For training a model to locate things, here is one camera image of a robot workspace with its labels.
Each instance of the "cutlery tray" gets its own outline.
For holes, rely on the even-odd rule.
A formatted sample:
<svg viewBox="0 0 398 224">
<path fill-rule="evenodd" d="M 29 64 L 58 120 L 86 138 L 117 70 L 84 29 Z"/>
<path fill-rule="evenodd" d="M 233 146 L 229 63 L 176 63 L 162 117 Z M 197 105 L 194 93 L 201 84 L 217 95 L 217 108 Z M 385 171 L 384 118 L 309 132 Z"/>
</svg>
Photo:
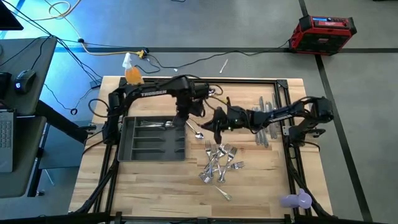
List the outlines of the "cutlery tray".
<svg viewBox="0 0 398 224">
<path fill-rule="evenodd" d="M 119 145 L 119 162 L 183 161 L 185 159 L 185 126 L 142 127 L 142 121 L 164 123 L 174 116 L 125 117 Z"/>
</svg>

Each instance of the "orange object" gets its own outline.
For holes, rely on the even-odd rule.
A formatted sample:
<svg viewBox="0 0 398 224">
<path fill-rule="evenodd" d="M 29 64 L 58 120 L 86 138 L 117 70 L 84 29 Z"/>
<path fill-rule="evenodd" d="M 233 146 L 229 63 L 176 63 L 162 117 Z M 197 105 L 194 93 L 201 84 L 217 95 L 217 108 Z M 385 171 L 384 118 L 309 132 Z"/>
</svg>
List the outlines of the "orange object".
<svg viewBox="0 0 398 224">
<path fill-rule="evenodd" d="M 127 83 L 136 85 L 136 84 L 144 84 L 144 80 L 142 79 L 141 72 L 136 67 L 132 67 L 131 69 L 126 69 L 124 71 L 124 76 L 126 77 Z"/>
</svg>

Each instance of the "pile of forks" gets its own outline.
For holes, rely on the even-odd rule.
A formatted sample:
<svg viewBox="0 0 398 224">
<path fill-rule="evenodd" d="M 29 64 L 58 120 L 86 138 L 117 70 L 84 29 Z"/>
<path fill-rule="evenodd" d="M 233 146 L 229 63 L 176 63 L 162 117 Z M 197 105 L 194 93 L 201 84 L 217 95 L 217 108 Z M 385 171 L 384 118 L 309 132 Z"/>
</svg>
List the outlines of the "pile of forks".
<svg viewBox="0 0 398 224">
<path fill-rule="evenodd" d="M 213 180 L 214 173 L 218 172 L 219 177 L 217 181 L 219 183 L 225 183 L 225 173 L 228 169 L 242 169 L 244 167 L 243 161 L 231 164 L 236 153 L 238 152 L 238 148 L 236 147 L 233 147 L 229 144 L 217 145 L 212 144 L 210 141 L 206 141 L 205 150 L 209 159 L 209 163 L 207 163 L 205 166 L 203 173 L 206 174 L 210 180 Z M 220 165 L 220 158 L 223 156 L 228 157 L 225 166 Z"/>
</svg>

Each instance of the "wooden table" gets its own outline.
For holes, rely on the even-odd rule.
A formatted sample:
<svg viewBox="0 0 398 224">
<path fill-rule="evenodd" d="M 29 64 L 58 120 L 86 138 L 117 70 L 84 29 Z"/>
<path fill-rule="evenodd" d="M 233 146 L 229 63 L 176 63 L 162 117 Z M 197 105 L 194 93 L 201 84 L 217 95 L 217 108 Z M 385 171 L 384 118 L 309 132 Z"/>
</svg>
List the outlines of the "wooden table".
<svg viewBox="0 0 398 224">
<path fill-rule="evenodd" d="M 120 77 L 104 77 L 99 98 L 108 101 L 108 93 L 119 85 Z M 287 79 L 291 101 L 304 97 L 302 79 Z M 272 101 L 273 86 L 223 84 L 225 98 L 232 105 L 252 108 L 259 105 L 259 97 Z M 209 99 L 212 106 L 221 105 Z M 106 114 L 106 107 L 98 103 L 96 113 Z M 175 115 L 175 98 L 156 96 L 136 100 L 129 116 Z M 196 118 L 204 123 L 213 116 L 206 106 L 206 116 Z M 105 118 L 94 116 L 93 123 L 104 123 Z M 205 139 L 213 140 L 213 133 L 202 130 Z M 239 148 L 234 161 L 244 161 L 245 167 L 226 174 L 226 183 L 219 185 L 233 196 L 227 202 L 211 185 L 198 177 L 206 163 L 205 140 L 197 140 L 187 131 L 186 159 L 179 162 L 121 162 L 114 193 L 112 214 L 122 212 L 132 217 L 224 217 L 224 218 L 283 218 L 291 209 L 282 208 L 279 198 L 289 194 L 282 138 L 271 139 L 270 146 L 257 146 L 255 136 L 247 129 L 222 133 L 223 142 Z M 86 146 L 102 140 L 101 135 L 91 138 Z M 70 210 L 81 207 L 98 184 L 105 145 L 87 152 L 81 161 Z M 308 188 L 323 208 L 331 213 L 331 205 L 318 149 L 301 147 L 303 167 Z M 108 188 L 104 191 L 101 211 L 104 211 Z"/>
</svg>

